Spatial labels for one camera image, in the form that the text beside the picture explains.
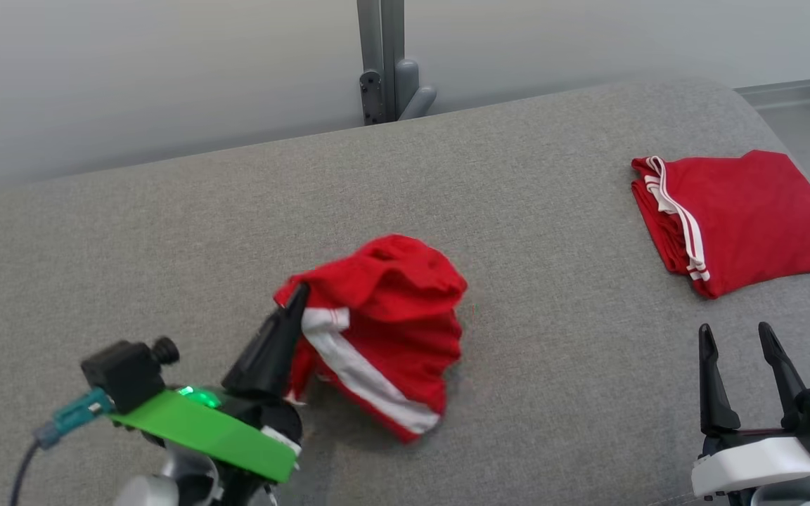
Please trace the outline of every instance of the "metal bracket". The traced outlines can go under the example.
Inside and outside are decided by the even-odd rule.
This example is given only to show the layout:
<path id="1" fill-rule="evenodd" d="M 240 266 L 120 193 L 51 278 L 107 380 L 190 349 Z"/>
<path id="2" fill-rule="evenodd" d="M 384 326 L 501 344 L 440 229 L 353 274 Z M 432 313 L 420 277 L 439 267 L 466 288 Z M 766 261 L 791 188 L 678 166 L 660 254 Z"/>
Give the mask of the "metal bracket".
<path id="1" fill-rule="evenodd" d="M 405 60 L 404 0 L 357 0 L 357 7 L 364 67 L 359 80 L 364 124 L 425 115 L 437 90 L 421 86 L 418 64 Z"/>
<path id="2" fill-rule="evenodd" d="M 386 122 L 386 109 L 383 106 L 383 87 L 380 86 L 380 74 L 369 70 L 358 79 L 361 84 L 361 109 L 364 112 L 364 124 L 382 124 Z"/>

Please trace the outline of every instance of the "metal pole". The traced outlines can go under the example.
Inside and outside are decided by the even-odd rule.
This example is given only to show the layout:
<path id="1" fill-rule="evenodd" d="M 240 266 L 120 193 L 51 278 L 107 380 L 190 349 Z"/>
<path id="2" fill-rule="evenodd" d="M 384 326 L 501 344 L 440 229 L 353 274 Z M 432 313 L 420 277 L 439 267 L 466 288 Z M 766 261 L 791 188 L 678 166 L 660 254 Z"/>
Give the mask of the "metal pole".
<path id="1" fill-rule="evenodd" d="M 405 58 L 405 0 L 380 0 L 383 47 L 383 110 L 387 121 L 396 115 L 396 63 Z"/>
<path id="2" fill-rule="evenodd" d="M 357 0 L 361 60 L 364 70 L 383 70 L 383 38 L 380 35 L 380 0 Z"/>

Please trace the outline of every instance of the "gray table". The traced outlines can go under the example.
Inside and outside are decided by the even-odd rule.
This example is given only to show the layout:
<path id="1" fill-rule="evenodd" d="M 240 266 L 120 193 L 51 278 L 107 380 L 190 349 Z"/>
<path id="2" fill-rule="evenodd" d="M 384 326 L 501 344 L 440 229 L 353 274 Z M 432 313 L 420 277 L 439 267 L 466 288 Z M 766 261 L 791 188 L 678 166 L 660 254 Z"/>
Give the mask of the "gray table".
<path id="1" fill-rule="evenodd" d="M 0 193 L 0 504 L 30 430 L 116 339 L 176 340 L 173 382 L 216 382 L 286 276 L 403 233 L 470 284 L 435 432 L 402 446 L 327 389 L 303 410 L 287 504 L 692 500 L 695 331 L 712 324 L 747 426 L 780 405 L 756 324 L 810 384 L 810 275 L 718 301 L 669 275 L 630 159 L 784 150 L 736 93 L 612 84 L 399 124 L 72 176 Z M 109 504 L 160 452 L 96 423 L 33 462 L 23 504 Z"/>

